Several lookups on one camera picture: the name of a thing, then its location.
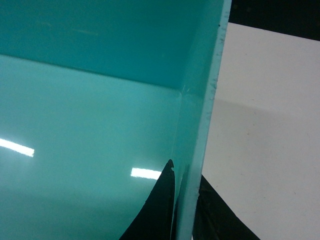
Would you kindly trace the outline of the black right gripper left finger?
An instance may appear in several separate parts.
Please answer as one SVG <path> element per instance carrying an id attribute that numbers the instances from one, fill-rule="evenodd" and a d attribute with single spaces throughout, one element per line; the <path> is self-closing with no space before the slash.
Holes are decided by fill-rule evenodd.
<path id="1" fill-rule="evenodd" d="M 175 203 L 174 163 L 168 160 L 143 207 L 121 240 L 169 240 Z"/>

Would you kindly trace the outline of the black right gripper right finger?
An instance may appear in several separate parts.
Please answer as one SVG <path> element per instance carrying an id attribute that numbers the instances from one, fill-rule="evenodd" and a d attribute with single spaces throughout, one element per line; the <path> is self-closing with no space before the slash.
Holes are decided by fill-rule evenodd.
<path id="1" fill-rule="evenodd" d="M 258 240 L 216 190 L 201 177 L 192 237 L 194 240 Z"/>

